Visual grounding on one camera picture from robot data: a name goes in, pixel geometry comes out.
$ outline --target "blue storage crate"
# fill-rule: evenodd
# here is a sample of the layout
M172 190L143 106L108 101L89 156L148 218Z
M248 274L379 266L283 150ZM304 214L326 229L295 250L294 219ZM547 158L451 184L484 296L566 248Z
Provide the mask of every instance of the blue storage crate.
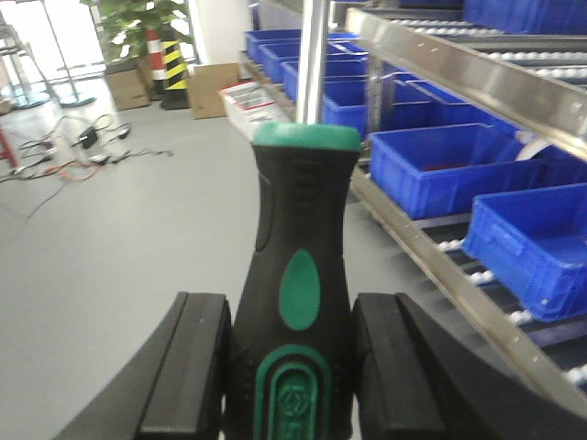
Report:
M464 250L540 321L587 313L587 185L475 199Z
M582 0L465 0L464 19L516 34L587 34Z
M300 43L269 44L261 46L261 58L265 74L274 83L282 83L282 69L280 64L286 61L296 61L300 57ZM342 49L327 46L327 54L342 53Z
M294 101L297 101L298 61L282 63L283 90ZM325 83L366 81L367 60L329 60L324 72Z
M408 82L416 89L431 94L437 103L430 125L433 126L455 126L459 124L480 123L494 126L506 135L513 136L520 128L504 121L502 118L490 114L481 108L467 103L458 96L441 89L440 87L426 81Z
M546 159L537 188L587 182L587 163L582 160L556 147L549 147L537 156Z
M329 83L323 100L322 122L357 128L364 137L367 127L365 83L355 84L350 90L348 82ZM382 129L426 127L433 107L429 96L402 81L395 81L395 103L391 110L382 113Z
M361 46L351 42L351 41L336 41L330 40L328 42L329 46L334 46L337 48L341 53L352 53L354 55L362 55L366 57L369 55L369 52L362 48Z
M261 64L261 44L275 44L281 39L287 39L290 40L290 42L292 42L292 40L299 41L301 37L301 29L249 30L245 32L247 53L252 60Z
M542 160L469 124L374 133L371 178L413 219L469 213L473 197L532 188Z
M250 30L245 32L245 38L249 57L257 64L262 64L261 47L268 44L299 43L302 39L302 31L300 29ZM351 32L328 34L328 41L346 42L358 38L357 34Z

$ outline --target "green screwdriver cap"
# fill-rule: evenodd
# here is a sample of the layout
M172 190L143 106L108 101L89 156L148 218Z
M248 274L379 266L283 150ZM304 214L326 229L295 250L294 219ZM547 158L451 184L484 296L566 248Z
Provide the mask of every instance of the green screwdriver cap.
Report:
M360 135L349 126L295 122L266 122L253 137L253 144L262 147L298 147L302 149L332 149L360 151Z

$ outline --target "green leaves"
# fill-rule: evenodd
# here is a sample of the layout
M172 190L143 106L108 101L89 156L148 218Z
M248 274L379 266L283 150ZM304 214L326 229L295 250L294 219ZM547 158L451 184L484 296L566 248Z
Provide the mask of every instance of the green leaves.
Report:
M80 3L93 6L96 2L80 0ZM100 0L97 5L104 27L102 51L107 61L119 59L125 45L130 46L129 57L147 55L147 29L160 32L164 23L178 19L175 11L188 16L187 5L177 4L173 0ZM114 43L113 39L120 34L125 36L124 41L121 44ZM178 40L193 41L190 36L179 32Z

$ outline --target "screwdriver handle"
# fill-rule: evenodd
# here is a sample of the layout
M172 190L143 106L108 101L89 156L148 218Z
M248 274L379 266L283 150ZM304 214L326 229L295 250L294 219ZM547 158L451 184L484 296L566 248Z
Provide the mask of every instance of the screwdriver handle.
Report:
M354 331L342 256L359 133L267 123L260 221L230 348L227 440L346 440Z

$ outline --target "yellow black striped post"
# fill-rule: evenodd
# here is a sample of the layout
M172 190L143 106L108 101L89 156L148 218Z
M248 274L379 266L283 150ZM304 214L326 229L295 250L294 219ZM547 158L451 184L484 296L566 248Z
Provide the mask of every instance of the yellow black striped post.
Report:
M189 108L187 82L185 80L187 67L180 51L180 43L170 25L163 26L161 41L163 64L165 66L165 92L161 100L161 108L165 110Z

